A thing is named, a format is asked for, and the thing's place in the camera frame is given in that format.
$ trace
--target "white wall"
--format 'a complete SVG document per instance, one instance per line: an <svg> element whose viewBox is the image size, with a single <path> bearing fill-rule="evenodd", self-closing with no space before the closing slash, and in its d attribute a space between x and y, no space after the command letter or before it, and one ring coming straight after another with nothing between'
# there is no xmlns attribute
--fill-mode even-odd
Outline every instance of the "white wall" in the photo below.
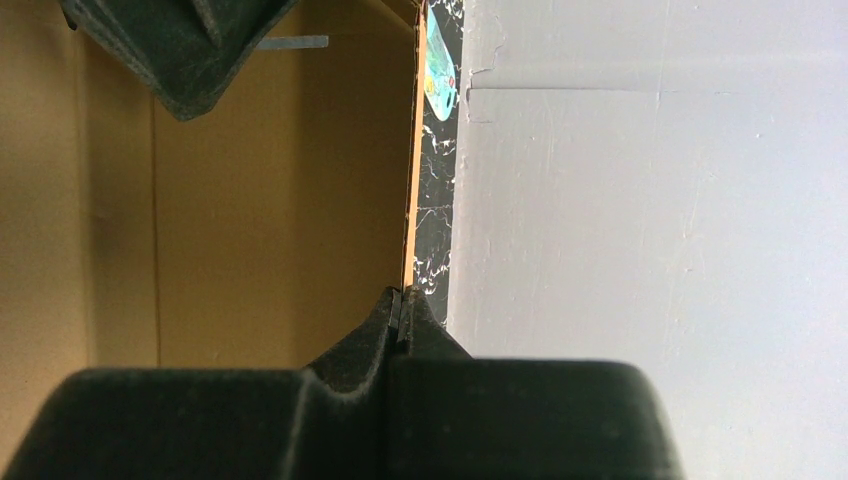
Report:
<svg viewBox="0 0 848 480"><path fill-rule="evenodd" d="M452 333L641 367L689 478L848 478L848 4L466 8Z"/></svg>

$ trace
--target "cardboard box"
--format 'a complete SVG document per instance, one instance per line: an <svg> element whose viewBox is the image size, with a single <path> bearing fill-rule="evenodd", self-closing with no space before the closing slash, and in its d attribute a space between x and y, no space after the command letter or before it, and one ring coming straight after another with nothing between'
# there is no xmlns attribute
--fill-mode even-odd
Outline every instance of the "cardboard box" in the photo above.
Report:
<svg viewBox="0 0 848 480"><path fill-rule="evenodd" d="M53 1L0 0L0 468L73 371L297 367L403 283L421 14L303 0L272 35L329 47L178 123Z"/></svg>

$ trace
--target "cardboard edge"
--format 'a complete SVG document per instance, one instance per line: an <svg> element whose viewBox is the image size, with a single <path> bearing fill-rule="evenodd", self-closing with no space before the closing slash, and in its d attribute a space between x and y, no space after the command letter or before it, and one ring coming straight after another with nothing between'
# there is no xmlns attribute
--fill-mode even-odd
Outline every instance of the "cardboard edge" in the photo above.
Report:
<svg viewBox="0 0 848 480"><path fill-rule="evenodd" d="M421 177L421 131L424 128L424 79L427 60L427 10L422 2L416 23L415 106L412 122L412 159L409 162L409 187L406 206L406 238L404 239L403 287L415 283L415 227L418 224L418 184Z"/></svg>

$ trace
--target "black marble surface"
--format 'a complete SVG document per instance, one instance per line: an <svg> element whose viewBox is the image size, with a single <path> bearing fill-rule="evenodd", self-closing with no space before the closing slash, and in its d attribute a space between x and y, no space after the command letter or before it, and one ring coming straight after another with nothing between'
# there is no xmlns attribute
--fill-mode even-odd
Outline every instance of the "black marble surface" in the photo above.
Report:
<svg viewBox="0 0 848 480"><path fill-rule="evenodd" d="M463 0L429 0L445 45L456 69L456 88L461 85ZM436 118L424 101L421 132L421 175L415 229L414 274L416 284L427 294L433 315L443 325L447 320L450 281L451 232L453 224L456 138L459 98L450 117Z"/></svg>

